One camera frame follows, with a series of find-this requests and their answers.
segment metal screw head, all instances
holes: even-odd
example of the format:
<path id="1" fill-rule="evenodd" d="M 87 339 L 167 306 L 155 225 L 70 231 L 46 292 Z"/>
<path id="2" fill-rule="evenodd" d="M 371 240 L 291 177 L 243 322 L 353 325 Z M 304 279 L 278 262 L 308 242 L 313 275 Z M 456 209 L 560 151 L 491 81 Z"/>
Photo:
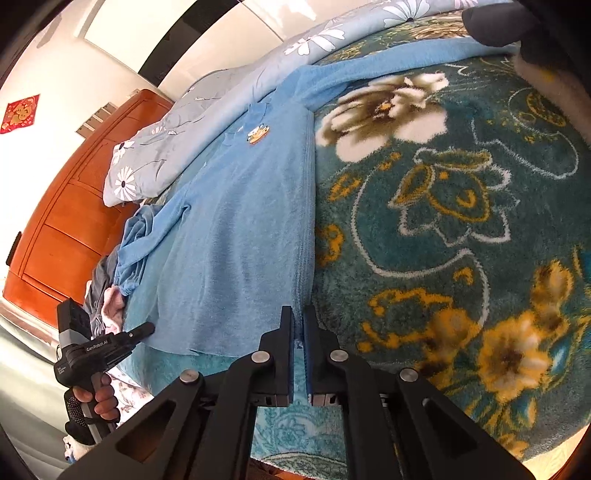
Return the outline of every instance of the metal screw head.
<path id="1" fill-rule="evenodd" d="M 183 373 L 180 374 L 179 378 L 183 383 L 194 383 L 199 380 L 199 372 L 189 368 L 184 370 Z"/>
<path id="2" fill-rule="evenodd" d="M 265 362 L 268 362 L 270 358 L 271 355 L 269 355 L 269 353 L 265 352 L 264 350 L 259 350 L 258 352 L 254 352 L 251 355 L 251 360 L 256 364 L 263 364 Z"/>
<path id="3" fill-rule="evenodd" d="M 400 371 L 400 378 L 405 382 L 414 382 L 418 378 L 418 372 L 414 368 L 403 368 Z"/>
<path id="4" fill-rule="evenodd" d="M 333 350 L 330 353 L 330 359 L 333 362 L 344 362 L 349 358 L 349 354 L 344 350 Z"/>

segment orange wooden furniture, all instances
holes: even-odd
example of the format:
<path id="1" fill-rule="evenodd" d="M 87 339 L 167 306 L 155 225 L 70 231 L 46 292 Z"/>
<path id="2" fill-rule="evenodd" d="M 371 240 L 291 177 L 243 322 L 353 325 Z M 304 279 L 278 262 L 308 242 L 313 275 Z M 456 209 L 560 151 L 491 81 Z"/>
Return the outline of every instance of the orange wooden furniture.
<path id="1" fill-rule="evenodd" d="M 172 104 L 142 90 L 76 150 L 53 180 L 22 233 L 4 286 L 6 300 L 57 327 L 56 306 L 84 302 L 99 259 L 121 242 L 137 205 L 103 204 L 113 147 L 160 120 Z"/>

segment teal floral blanket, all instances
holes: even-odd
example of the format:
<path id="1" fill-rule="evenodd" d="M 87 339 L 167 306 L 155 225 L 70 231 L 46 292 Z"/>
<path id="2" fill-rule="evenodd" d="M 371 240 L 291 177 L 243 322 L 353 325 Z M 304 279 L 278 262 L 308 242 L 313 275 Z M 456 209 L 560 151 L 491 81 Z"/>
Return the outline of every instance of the teal floral blanket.
<path id="1" fill-rule="evenodd" d="M 321 64 L 463 35 L 459 14 Z M 362 82 L 316 112 L 314 302 L 412 365 L 519 459 L 590 421 L 591 153 L 504 57 Z"/>

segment white daisy pattern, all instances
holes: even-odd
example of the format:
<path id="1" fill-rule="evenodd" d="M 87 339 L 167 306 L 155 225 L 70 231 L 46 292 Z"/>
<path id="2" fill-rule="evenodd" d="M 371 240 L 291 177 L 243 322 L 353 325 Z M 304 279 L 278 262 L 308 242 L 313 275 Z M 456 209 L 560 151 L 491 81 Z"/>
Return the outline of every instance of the white daisy pattern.
<path id="1" fill-rule="evenodd" d="M 396 2 L 396 6 L 384 7 L 386 12 L 395 15 L 396 18 L 385 18 L 384 27 L 389 28 L 399 25 L 406 20 L 416 20 L 422 17 L 429 11 L 429 4 L 426 0 L 404 0 L 404 2 Z"/>
<path id="2" fill-rule="evenodd" d="M 134 143 L 135 142 L 133 140 L 127 140 L 125 142 L 121 142 L 120 144 L 115 145 L 113 147 L 113 158 L 111 159 L 111 165 L 117 165 L 119 163 L 119 160 L 121 160 L 121 157 L 123 157 L 125 150 L 130 148 Z"/>
<path id="3" fill-rule="evenodd" d="M 133 184 L 134 180 L 134 172 L 131 168 L 127 166 L 123 167 L 117 174 L 117 180 L 115 180 L 115 196 L 124 202 L 131 202 L 137 196 L 135 193 L 136 188 Z"/>
<path id="4" fill-rule="evenodd" d="M 310 54 L 310 42 L 315 43 L 324 51 L 333 51 L 336 49 L 335 45 L 325 37 L 337 38 L 339 40 L 345 39 L 345 32 L 338 28 L 325 28 L 322 32 L 312 35 L 308 38 L 301 38 L 289 47 L 284 53 L 289 55 L 290 53 L 297 50 L 298 55 L 309 55 Z"/>
<path id="5" fill-rule="evenodd" d="M 454 0 L 454 8 L 459 10 L 461 8 L 475 7 L 478 4 L 478 0 Z"/>

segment red decoration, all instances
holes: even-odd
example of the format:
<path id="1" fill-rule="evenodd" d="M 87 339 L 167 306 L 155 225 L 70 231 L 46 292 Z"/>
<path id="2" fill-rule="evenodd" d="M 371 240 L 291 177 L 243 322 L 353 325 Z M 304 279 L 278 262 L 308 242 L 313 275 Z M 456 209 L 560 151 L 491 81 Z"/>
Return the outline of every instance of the red decoration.
<path id="1" fill-rule="evenodd" d="M 6 107 L 4 120 L 0 127 L 0 134 L 6 134 L 17 128 L 30 127 L 35 122 L 35 112 L 39 96 L 24 98 L 18 102 L 9 103 Z"/>

